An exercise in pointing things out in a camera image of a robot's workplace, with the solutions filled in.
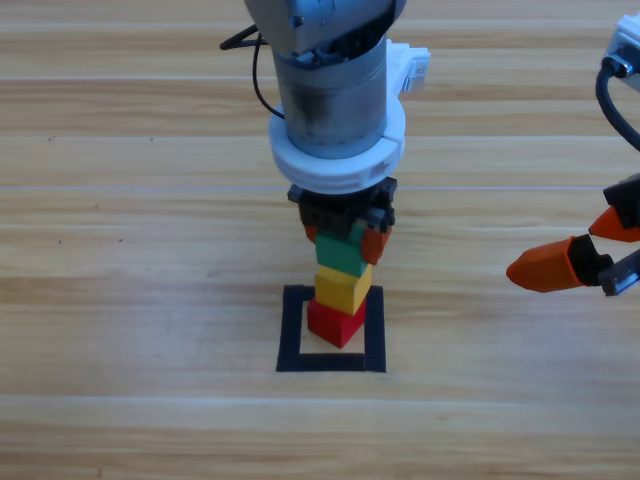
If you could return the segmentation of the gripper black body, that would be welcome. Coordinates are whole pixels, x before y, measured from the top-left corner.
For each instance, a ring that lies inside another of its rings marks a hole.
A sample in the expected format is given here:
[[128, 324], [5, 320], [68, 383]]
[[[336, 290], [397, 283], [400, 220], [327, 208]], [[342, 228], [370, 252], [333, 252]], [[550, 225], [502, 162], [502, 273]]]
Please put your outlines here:
[[354, 224], [387, 233], [395, 224], [392, 206], [397, 180], [379, 183], [348, 194], [320, 194], [292, 184], [288, 200], [296, 203], [302, 224], [336, 236], [348, 236]]
[[615, 262], [601, 273], [601, 287], [606, 296], [618, 296], [639, 282], [640, 250]]

